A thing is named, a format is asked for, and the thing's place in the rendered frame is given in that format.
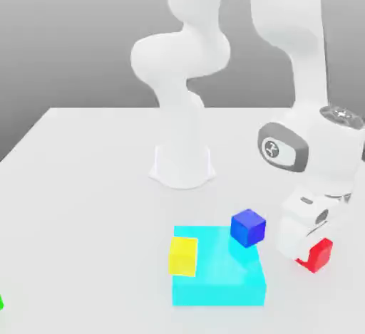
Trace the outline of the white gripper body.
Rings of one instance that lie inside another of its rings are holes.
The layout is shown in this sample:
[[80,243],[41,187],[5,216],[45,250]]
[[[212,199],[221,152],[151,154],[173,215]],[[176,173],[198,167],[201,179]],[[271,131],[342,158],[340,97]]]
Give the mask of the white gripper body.
[[326,215],[316,221],[283,214],[279,219],[277,249],[288,259],[308,261],[310,249],[325,237],[328,222]]

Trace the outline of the small red cube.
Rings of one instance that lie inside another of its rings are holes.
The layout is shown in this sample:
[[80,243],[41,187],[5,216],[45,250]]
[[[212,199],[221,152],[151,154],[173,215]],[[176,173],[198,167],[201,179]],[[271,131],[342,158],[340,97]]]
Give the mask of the small red cube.
[[310,248],[307,261],[297,259],[296,262],[305,267],[308,271],[316,273],[329,262],[332,246],[333,242],[324,238]]

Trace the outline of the small blue cube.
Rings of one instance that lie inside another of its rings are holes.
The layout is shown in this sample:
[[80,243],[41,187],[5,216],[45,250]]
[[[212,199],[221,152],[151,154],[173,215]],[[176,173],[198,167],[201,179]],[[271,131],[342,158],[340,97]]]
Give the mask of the small blue cube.
[[230,235],[243,247],[249,248],[264,240],[266,219],[251,209],[246,209],[231,218]]

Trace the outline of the small yellow cube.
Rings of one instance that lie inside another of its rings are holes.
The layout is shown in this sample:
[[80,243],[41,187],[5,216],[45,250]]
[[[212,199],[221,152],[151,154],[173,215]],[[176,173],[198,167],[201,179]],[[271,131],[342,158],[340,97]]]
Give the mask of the small yellow cube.
[[168,272],[173,276],[194,277],[197,267],[197,238],[174,236],[168,255]]

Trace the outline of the large cyan box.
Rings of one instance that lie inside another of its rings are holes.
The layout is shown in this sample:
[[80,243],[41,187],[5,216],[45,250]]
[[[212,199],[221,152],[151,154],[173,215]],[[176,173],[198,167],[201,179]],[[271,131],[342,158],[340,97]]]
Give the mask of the large cyan box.
[[255,246],[241,246],[228,226],[175,226],[174,235],[197,239],[195,276],[172,278],[174,306],[264,305],[267,284]]

